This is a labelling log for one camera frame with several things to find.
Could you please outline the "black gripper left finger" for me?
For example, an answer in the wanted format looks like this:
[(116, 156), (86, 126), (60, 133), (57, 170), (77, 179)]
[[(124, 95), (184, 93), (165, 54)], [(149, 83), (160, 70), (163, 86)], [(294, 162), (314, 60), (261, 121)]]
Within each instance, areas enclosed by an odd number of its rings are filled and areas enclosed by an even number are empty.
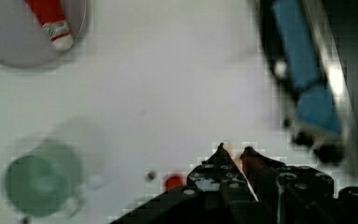
[(236, 224), (229, 204), (252, 200), (248, 184), (224, 143), (188, 174), (186, 184), (204, 195), (202, 221), (205, 224)]

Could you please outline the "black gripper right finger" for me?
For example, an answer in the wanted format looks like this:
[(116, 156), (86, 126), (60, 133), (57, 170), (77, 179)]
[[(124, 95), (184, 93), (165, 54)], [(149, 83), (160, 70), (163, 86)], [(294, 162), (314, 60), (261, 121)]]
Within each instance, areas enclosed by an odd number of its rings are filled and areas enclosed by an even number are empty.
[(240, 159), (257, 200), (276, 224), (335, 224), (325, 208), (333, 201), (330, 175), (309, 166), (286, 165), (252, 147), (246, 147)]

